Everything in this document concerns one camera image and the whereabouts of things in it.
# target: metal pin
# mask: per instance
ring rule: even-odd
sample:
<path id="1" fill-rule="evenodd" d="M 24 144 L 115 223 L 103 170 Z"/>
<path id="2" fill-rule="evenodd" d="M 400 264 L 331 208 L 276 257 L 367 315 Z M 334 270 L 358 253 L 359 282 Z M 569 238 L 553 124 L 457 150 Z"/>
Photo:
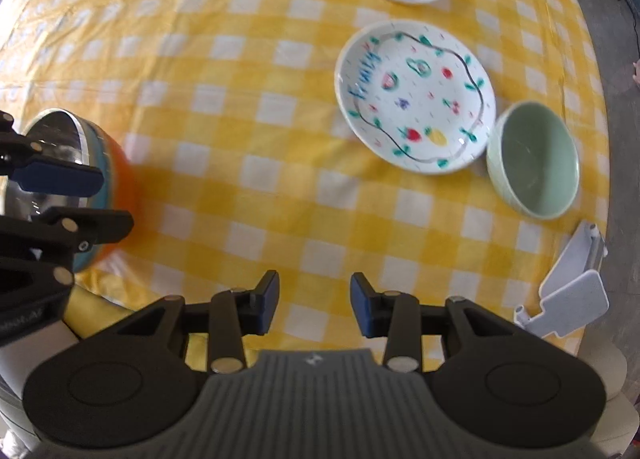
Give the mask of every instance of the metal pin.
<path id="1" fill-rule="evenodd" d="M 69 219 L 69 217 L 62 219 L 62 227 L 67 232 L 76 233 L 78 231 L 78 224 L 76 224 L 75 220 Z"/>
<path id="2" fill-rule="evenodd" d="M 54 268 L 53 278 L 60 282 L 62 285 L 72 285 L 74 283 L 73 273 L 60 265 Z"/>
<path id="3" fill-rule="evenodd" d="M 218 374 L 233 374 L 242 370 L 242 362 L 237 358 L 218 358 L 211 362 L 211 370 Z"/>
<path id="4" fill-rule="evenodd" d="M 412 373 L 418 365 L 418 360 L 410 356 L 394 356 L 386 362 L 386 366 L 395 373 Z"/>

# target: cable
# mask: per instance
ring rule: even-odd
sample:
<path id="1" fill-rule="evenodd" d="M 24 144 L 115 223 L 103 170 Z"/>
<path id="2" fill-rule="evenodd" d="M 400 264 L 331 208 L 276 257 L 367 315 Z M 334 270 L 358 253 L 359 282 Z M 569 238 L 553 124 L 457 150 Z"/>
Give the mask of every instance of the cable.
<path id="1" fill-rule="evenodd" d="M 640 38 L 638 38 L 638 19 L 636 18 L 636 13 L 631 7 L 631 4 L 629 4 L 629 1 L 628 0 L 624 0 L 624 1 L 626 6 L 629 8 L 629 11 L 631 11 L 631 16 L 634 19 L 634 33 L 636 33 L 636 47 L 638 48 L 638 60 L 640 60 Z"/>

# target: strawberry drawing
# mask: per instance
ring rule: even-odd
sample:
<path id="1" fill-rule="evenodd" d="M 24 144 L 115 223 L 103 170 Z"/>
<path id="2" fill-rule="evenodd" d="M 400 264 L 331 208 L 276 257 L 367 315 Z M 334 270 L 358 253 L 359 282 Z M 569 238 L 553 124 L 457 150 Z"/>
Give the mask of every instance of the strawberry drawing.
<path id="1" fill-rule="evenodd" d="M 402 134 L 402 138 L 408 141 L 417 142 L 422 139 L 420 132 L 418 132 L 414 128 L 409 128 L 408 126 L 406 126 L 404 128 L 398 128 L 398 130 L 400 131 L 400 134 Z"/>

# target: orange and blue bowl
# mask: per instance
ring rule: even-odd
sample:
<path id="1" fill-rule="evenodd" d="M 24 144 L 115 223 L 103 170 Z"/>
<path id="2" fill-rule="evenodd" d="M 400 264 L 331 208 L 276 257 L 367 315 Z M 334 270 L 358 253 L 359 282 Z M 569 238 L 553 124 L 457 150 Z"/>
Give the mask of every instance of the orange and blue bowl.
<path id="1" fill-rule="evenodd" d="M 49 108 L 39 113 L 22 132 L 37 140 L 46 155 L 100 169 L 104 184 L 89 198 L 53 196 L 24 192 L 9 181 L 4 195 L 4 214 L 29 219 L 50 206 L 72 206 L 111 210 L 127 210 L 135 217 L 136 194 L 133 172 L 121 147 L 96 124 L 62 108 Z M 95 264 L 117 245 L 95 245 L 74 258 L 74 272 Z"/>

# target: tablecloth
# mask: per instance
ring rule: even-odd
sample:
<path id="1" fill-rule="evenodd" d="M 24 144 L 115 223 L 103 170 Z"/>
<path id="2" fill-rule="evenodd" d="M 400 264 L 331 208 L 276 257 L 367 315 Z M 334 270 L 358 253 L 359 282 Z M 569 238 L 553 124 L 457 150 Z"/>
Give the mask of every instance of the tablecloth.
<path id="1" fill-rule="evenodd" d="M 351 134 L 335 61 L 359 28 L 389 17 L 457 36 L 488 71 L 498 111 L 534 99 L 566 120 L 581 163 L 569 213 L 527 219 L 482 161 L 424 176 Z M 270 334 L 247 347 L 379 351 L 351 314 L 351 273 L 511 318 L 519 303 L 539 309 L 537 288 L 580 219 L 606 228 L 606 110 L 576 0 L 14 0 L 0 27 L 0 108 L 22 124 L 68 108 L 133 165 L 136 227 L 81 277 L 130 309 L 169 293 L 207 301 L 273 268 L 280 304 Z M 574 351 L 580 334 L 556 343 Z M 437 340 L 424 346 L 436 365 Z"/>

